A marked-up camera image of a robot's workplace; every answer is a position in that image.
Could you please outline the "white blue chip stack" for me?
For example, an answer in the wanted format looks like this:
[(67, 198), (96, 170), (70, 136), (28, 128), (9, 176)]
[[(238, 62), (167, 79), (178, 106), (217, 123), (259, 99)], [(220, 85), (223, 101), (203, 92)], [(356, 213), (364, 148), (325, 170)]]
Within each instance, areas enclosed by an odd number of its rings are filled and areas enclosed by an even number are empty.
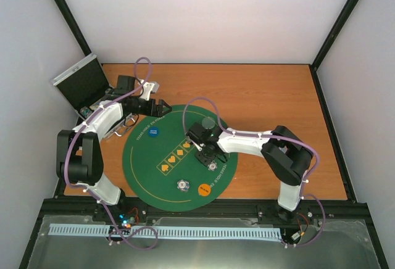
[(208, 170), (213, 172), (218, 168), (218, 165), (216, 162), (212, 161), (210, 164), (207, 166)]
[(188, 192), (188, 190), (189, 190), (189, 181), (187, 181), (187, 180), (179, 180), (177, 182), (177, 188), (181, 192)]

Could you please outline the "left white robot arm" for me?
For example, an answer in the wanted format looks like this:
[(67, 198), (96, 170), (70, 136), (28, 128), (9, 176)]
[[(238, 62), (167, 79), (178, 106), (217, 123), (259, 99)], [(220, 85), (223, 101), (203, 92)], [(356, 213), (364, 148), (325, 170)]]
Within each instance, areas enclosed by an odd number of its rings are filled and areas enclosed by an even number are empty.
[(107, 214), (115, 221), (127, 217), (128, 205), (121, 201), (122, 189), (104, 174), (100, 142), (108, 131), (130, 114), (160, 118), (172, 107), (164, 100), (126, 97), (102, 101), (99, 107), (72, 130), (57, 135), (56, 174), (72, 188), (81, 188), (98, 202), (107, 204)]

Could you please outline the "blue small blind button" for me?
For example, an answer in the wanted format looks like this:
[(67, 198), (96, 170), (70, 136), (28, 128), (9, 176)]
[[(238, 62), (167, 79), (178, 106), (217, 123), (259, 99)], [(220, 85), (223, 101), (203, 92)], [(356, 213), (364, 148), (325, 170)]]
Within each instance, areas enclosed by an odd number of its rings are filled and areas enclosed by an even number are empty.
[(149, 131), (148, 131), (148, 135), (149, 135), (150, 137), (152, 137), (152, 138), (158, 137), (159, 133), (160, 133), (160, 130), (159, 130), (159, 128), (156, 127), (156, 126), (150, 127), (150, 129), (149, 129)]

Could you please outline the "clear round dealer button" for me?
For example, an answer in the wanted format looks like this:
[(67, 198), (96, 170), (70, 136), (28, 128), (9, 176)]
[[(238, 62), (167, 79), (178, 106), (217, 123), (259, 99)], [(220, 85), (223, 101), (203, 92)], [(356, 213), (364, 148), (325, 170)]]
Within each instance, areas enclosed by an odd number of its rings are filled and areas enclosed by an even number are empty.
[(203, 128), (211, 130), (215, 127), (216, 122), (211, 117), (204, 117), (201, 121), (201, 125), (203, 126)]

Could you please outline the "round green poker mat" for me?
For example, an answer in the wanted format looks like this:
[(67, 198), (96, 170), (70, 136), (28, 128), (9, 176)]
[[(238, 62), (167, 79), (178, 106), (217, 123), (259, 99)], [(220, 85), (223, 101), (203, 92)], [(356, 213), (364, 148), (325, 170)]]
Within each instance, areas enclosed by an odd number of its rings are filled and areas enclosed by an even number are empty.
[[(175, 105), (162, 118), (144, 117), (132, 129), (125, 143), (122, 165), (133, 192), (145, 203), (170, 212), (184, 212), (202, 207), (221, 195), (231, 183), (238, 165), (237, 154), (227, 154), (228, 162), (216, 160), (211, 172), (195, 157), (197, 149), (186, 140), (182, 124), (191, 126), (215, 114), (198, 106)], [(150, 127), (160, 133), (152, 138)], [(188, 192), (177, 188), (179, 180), (189, 181)], [(200, 184), (209, 184), (211, 194), (198, 194)]]

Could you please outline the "aluminium poker case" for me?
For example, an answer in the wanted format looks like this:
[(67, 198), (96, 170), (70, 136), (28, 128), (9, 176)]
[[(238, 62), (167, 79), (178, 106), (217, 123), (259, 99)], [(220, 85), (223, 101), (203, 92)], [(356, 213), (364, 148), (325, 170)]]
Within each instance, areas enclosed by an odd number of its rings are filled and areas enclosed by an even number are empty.
[[(74, 132), (93, 132), (102, 140), (113, 134), (123, 136), (136, 123), (136, 115), (125, 115), (119, 103), (111, 103), (134, 90), (135, 77), (119, 76), (113, 87), (93, 53), (55, 77), (52, 83), (83, 120)], [(93, 111), (87, 119), (80, 114), (84, 106)]]

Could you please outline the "orange big blind button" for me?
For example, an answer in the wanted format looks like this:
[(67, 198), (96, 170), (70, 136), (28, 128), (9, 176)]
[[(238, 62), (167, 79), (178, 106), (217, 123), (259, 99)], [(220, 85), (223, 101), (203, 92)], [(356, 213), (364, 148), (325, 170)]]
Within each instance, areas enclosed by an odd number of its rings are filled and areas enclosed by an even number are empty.
[(203, 183), (199, 185), (197, 191), (200, 196), (207, 197), (211, 194), (211, 187), (209, 184)]

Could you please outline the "poker chips in case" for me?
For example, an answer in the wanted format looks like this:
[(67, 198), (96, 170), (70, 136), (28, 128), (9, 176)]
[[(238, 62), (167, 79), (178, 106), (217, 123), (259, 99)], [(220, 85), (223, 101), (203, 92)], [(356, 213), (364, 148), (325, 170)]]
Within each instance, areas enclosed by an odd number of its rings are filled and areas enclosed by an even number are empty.
[(80, 114), (84, 119), (87, 119), (92, 113), (93, 111), (89, 107), (84, 106), (80, 109)]

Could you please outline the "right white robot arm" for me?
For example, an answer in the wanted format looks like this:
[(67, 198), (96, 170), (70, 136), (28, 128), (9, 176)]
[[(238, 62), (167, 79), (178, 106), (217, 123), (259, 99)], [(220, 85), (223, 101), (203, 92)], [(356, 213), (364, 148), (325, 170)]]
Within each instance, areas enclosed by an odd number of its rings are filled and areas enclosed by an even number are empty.
[(196, 122), (186, 131), (186, 137), (202, 154), (205, 165), (217, 155), (232, 153), (264, 158), (280, 181), (278, 205), (289, 212), (298, 207), (312, 159), (318, 157), (315, 149), (303, 143), (285, 126), (277, 126), (272, 131), (253, 132), (221, 125), (204, 128)]

